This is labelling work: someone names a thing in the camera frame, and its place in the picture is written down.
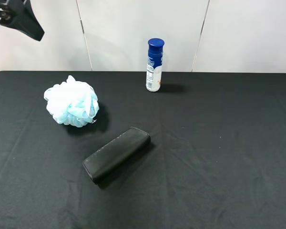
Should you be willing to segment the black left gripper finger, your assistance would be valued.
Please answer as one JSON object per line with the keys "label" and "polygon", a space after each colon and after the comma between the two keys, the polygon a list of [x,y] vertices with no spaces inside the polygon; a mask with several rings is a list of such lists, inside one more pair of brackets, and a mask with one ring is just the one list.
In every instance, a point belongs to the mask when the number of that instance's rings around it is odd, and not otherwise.
{"label": "black left gripper finger", "polygon": [[30,0],[0,0],[0,26],[18,30],[36,41],[44,36]]}

